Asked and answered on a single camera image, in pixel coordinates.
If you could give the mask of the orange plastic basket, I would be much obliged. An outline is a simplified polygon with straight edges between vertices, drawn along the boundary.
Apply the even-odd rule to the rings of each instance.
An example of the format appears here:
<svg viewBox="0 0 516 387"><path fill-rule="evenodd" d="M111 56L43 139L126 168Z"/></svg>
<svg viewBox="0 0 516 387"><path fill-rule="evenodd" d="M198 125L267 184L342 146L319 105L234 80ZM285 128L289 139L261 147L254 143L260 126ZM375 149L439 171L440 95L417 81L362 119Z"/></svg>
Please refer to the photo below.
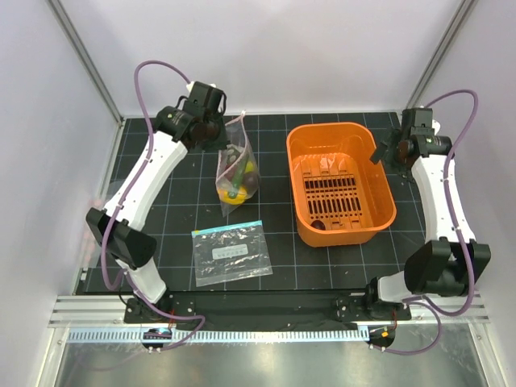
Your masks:
<svg viewBox="0 0 516 387"><path fill-rule="evenodd" d="M299 237L314 248L368 242L388 229L397 208L372 133L358 123L294 128L286 151ZM319 219L325 231L310 224Z"/></svg>

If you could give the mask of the green chili pepper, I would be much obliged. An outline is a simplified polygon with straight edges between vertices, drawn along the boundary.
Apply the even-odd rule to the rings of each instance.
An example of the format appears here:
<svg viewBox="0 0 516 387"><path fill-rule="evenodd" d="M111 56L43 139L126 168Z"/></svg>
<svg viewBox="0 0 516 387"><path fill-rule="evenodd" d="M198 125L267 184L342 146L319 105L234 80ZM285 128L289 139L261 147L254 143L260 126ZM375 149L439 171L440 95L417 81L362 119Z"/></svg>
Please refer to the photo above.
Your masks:
<svg viewBox="0 0 516 387"><path fill-rule="evenodd" d="M239 187L242 184L243 175L246 163L248 162L248 155L242 156L240 161L236 163L235 171L231 179L232 190L235 192L239 191Z"/></svg>

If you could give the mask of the green apple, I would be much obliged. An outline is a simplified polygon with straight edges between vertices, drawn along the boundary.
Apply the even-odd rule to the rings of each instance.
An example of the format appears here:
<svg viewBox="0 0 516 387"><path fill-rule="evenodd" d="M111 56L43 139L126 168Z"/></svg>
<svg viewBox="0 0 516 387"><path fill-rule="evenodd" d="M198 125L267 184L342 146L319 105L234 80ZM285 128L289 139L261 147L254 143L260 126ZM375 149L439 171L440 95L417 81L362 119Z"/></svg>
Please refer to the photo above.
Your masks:
<svg viewBox="0 0 516 387"><path fill-rule="evenodd" d="M245 173L245 174L248 174L248 173L255 173L255 172L256 172L256 166L255 166L255 163L254 163L254 162L252 162L252 161L248 161L248 162L246 163L244 173Z"/></svg>

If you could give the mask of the pink zip top bag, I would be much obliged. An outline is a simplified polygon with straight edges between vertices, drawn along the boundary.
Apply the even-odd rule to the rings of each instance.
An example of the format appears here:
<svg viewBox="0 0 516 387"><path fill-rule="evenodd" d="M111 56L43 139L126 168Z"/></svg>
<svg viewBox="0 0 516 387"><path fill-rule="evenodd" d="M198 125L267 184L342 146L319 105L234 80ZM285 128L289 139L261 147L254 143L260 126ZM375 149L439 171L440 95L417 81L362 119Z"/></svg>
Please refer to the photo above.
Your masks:
<svg viewBox="0 0 516 387"><path fill-rule="evenodd" d="M218 152L215 187L222 216L249 201L260 186L260 172L246 132L246 111L226 124L229 144Z"/></svg>

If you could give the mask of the yellow bell pepper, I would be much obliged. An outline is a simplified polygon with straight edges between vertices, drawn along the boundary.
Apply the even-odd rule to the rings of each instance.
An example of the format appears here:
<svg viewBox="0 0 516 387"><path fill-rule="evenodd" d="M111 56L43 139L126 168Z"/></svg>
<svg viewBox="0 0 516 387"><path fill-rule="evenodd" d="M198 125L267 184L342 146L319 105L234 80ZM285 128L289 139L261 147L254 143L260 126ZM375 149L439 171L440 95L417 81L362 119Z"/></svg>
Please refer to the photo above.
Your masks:
<svg viewBox="0 0 516 387"><path fill-rule="evenodd" d="M248 199L248 192L243 186L237 190L217 189L217 192L220 201L229 205L240 205Z"/></svg>

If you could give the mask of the dark purple plum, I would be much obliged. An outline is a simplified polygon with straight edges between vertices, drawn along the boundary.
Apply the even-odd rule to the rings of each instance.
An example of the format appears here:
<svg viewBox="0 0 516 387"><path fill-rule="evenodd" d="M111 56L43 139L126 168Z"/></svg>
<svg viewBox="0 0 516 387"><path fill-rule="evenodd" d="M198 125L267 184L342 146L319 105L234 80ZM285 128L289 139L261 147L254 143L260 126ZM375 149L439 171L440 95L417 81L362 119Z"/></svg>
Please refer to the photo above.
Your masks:
<svg viewBox="0 0 516 387"><path fill-rule="evenodd" d="M243 175L242 185L248 191L254 191L258 189L260 184L260 177L255 173L245 173Z"/></svg>

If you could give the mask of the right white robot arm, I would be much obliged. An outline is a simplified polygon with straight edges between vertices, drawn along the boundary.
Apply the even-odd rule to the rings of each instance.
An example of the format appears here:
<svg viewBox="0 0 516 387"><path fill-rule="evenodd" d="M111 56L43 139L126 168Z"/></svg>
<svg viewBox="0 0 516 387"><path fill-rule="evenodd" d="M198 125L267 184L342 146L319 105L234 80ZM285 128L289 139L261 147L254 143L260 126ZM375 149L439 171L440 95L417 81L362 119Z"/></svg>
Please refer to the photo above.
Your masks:
<svg viewBox="0 0 516 387"><path fill-rule="evenodd" d="M489 245L478 243L462 208L456 184L455 143L439 134L433 111L405 109L400 128L390 131L370 160L383 160L418 187L425 219L425 243L406 260L403 271L374 278L366 288L364 312L384 318L392 308L432 295L463 297L458 310L430 307L443 315L463 314L472 304L475 284L491 259Z"/></svg>

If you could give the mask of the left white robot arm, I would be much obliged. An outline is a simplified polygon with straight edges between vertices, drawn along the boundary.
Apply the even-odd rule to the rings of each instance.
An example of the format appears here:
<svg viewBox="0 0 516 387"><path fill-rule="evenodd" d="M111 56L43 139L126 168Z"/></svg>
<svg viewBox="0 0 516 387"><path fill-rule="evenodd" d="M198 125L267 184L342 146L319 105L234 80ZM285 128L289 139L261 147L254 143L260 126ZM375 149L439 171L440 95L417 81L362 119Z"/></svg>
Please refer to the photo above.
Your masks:
<svg viewBox="0 0 516 387"><path fill-rule="evenodd" d="M128 275L143 313L161 323L171 311L164 298L154 255L157 242L143 232L152 204L172 171L189 151L223 150L229 141L223 115L227 96L213 84L194 81L189 95L176 106L166 106L149 121L147 143L118 191L102 209L89 209L85 219L101 247L101 258L112 256Z"/></svg>

